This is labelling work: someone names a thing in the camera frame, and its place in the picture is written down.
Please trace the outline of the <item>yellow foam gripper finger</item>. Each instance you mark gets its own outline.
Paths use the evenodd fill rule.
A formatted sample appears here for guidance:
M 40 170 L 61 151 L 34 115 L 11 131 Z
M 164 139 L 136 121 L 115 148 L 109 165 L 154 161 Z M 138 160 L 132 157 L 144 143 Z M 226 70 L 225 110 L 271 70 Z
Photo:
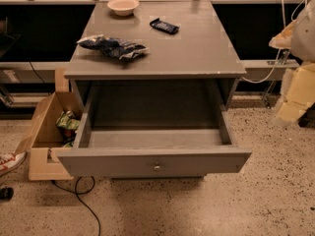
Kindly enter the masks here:
M 295 70 L 286 69 L 272 123 L 277 126 L 296 123 L 314 103 L 315 64 L 304 63 Z

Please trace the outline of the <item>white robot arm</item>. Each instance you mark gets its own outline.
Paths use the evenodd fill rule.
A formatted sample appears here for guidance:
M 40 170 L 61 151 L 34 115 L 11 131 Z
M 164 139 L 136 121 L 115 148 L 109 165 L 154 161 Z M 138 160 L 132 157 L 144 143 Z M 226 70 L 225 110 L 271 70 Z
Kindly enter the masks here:
M 296 122 L 315 103 L 315 0 L 307 3 L 269 45 L 289 49 L 302 61 L 296 70 L 284 72 L 281 98 L 275 106 L 273 123 L 285 127 Z

